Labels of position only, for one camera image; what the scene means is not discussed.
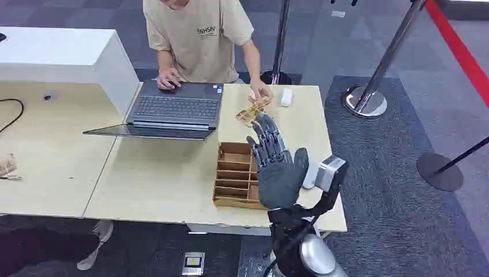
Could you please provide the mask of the person's right hand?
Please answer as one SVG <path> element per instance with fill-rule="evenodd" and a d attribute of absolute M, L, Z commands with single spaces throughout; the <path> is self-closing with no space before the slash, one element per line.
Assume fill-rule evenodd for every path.
<path fill-rule="evenodd" d="M 159 69 L 156 84 L 161 90 L 179 88 L 181 87 L 180 75 L 175 68 Z"/>

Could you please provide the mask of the person's left hand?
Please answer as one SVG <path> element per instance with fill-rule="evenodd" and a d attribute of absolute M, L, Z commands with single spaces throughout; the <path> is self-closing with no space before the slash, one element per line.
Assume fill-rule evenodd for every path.
<path fill-rule="evenodd" d="M 265 84 L 259 77 L 250 79 L 250 88 L 252 92 L 249 94 L 249 101 L 254 102 L 259 98 L 273 98 L 273 92 L 267 84 Z"/>

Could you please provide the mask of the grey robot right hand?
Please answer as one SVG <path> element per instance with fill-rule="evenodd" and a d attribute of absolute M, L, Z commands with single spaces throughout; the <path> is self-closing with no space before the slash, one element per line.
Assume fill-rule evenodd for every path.
<path fill-rule="evenodd" d="M 259 142 L 251 136 L 246 140 L 257 167 L 259 201 L 269 210 L 291 208 L 309 169 L 307 149 L 298 148 L 292 155 L 268 114 L 257 114 L 251 123 Z"/>

